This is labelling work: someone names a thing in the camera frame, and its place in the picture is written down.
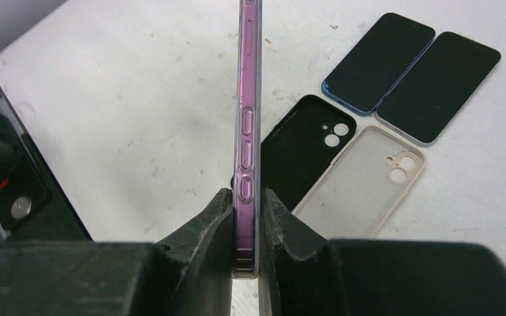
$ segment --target beige phone case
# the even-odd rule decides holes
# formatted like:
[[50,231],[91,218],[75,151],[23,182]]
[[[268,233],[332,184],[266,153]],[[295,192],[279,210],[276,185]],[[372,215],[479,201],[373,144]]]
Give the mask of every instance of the beige phone case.
[[374,237],[426,166],[426,155],[371,125],[334,158],[293,214],[323,237]]

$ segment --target white table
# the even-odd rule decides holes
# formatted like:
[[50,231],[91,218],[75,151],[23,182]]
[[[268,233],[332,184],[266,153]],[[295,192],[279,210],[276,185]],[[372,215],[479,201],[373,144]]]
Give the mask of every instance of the white table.
[[[266,1],[263,137],[389,11],[503,57],[380,237],[478,242],[506,263],[506,1]],[[157,241],[228,186],[237,13],[237,0],[70,0],[0,54],[1,86],[95,240]],[[235,282],[235,315],[257,315],[255,288]]]

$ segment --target screw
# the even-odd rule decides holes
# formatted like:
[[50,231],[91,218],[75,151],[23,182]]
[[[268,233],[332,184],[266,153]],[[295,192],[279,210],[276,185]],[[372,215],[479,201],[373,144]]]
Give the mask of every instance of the screw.
[[13,203],[11,215],[14,219],[23,219],[30,214],[32,210],[32,201],[26,196],[21,196]]

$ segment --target black phone case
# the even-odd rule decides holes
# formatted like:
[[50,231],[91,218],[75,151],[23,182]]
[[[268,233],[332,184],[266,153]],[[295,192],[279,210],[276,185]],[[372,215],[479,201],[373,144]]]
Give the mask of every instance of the black phone case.
[[435,36],[429,26],[387,13],[323,81],[322,90],[358,114],[369,115]]
[[[349,131],[336,147],[325,145],[325,137],[339,123]],[[355,132],[350,115],[315,95],[304,96],[261,144],[262,188],[273,190],[292,211]]]
[[500,60],[495,49],[445,32],[377,108],[420,145],[431,144]]

